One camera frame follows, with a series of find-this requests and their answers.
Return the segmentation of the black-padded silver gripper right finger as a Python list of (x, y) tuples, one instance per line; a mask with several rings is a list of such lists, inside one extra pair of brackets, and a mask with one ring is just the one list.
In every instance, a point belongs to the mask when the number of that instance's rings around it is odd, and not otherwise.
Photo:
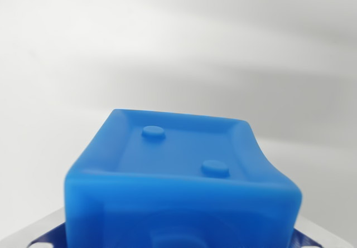
[(321, 227), (295, 226), (291, 247), (332, 247), (329, 233)]

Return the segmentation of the black-padded silver gripper left finger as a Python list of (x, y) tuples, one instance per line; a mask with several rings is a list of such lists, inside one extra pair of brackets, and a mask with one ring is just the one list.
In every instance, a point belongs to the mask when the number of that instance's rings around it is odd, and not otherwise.
[(66, 247), (64, 208), (16, 232), (11, 247), (30, 247), (45, 242), (52, 247)]

